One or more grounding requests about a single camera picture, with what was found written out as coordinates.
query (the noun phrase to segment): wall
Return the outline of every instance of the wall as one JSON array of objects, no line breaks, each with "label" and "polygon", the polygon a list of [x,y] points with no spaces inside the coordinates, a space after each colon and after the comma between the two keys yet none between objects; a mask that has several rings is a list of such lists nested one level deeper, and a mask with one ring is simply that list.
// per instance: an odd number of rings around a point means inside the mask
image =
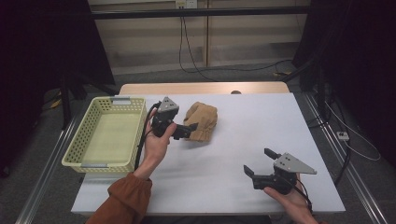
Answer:
[{"label": "wall", "polygon": [[[166,0],[91,0],[92,11],[173,9]],[[306,6],[306,0],[198,0],[198,8]],[[198,67],[273,63],[298,47],[305,15],[185,18]],[[179,69],[180,18],[96,21],[114,75]],[[183,33],[180,60],[193,67]]]}]

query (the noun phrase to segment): human hand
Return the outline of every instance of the human hand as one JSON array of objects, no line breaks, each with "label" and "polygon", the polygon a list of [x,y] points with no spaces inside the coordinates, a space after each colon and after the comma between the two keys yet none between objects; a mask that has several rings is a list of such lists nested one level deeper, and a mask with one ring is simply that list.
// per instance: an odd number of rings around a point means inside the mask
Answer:
[{"label": "human hand", "polygon": [[[156,109],[151,111],[149,119],[151,119],[155,113]],[[151,123],[148,122],[146,126],[146,141],[145,141],[145,155],[142,163],[134,171],[134,175],[141,179],[149,179],[155,168],[161,163],[165,157],[166,150],[170,143],[169,138],[175,132],[177,125],[171,123],[167,128],[162,137],[157,137],[154,135],[151,129]]]},{"label": "human hand", "polygon": [[[302,186],[299,181],[297,181],[296,187],[302,190]],[[283,195],[277,192],[275,189],[269,187],[264,189],[264,192],[268,194],[271,198],[277,200],[284,208],[286,213],[297,223],[318,224],[312,217],[311,212],[307,207],[305,198],[295,189],[287,195]]]}]

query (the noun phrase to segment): yellow plastic basket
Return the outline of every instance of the yellow plastic basket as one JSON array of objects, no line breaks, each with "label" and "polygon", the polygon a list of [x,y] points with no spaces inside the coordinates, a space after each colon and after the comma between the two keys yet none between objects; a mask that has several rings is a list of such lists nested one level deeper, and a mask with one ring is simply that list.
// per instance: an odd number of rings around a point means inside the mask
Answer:
[{"label": "yellow plastic basket", "polygon": [[133,171],[147,113],[144,98],[92,99],[62,165],[79,173]]}]

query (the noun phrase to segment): metal frame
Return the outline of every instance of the metal frame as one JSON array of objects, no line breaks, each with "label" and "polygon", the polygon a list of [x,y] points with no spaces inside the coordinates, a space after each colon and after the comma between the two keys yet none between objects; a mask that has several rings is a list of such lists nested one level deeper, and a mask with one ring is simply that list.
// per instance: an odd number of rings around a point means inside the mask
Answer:
[{"label": "metal frame", "polygon": [[236,7],[236,8],[192,8],[162,9],[140,11],[93,11],[92,13],[47,13],[37,14],[40,17],[67,17],[68,19],[138,19],[167,17],[206,17],[206,16],[248,16],[248,15],[287,15],[324,13],[336,10],[335,6],[326,7]]}]

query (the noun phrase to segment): black curtain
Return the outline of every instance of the black curtain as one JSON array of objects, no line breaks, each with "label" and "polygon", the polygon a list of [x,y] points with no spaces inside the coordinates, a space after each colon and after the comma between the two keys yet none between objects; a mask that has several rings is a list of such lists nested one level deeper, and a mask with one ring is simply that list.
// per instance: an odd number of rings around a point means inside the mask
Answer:
[{"label": "black curtain", "polygon": [[[294,58],[297,66],[314,52],[317,28],[328,23],[324,17],[308,17],[304,43]],[[390,1],[353,1],[340,25],[344,28],[327,46],[320,66],[340,100],[356,118],[361,131],[367,134],[384,158],[396,166],[394,4]]]},{"label": "black curtain", "polygon": [[44,93],[60,88],[62,76],[77,84],[81,75],[114,84],[94,21],[68,16],[76,12],[89,13],[88,2],[0,2],[0,171],[23,148],[41,113]]}]

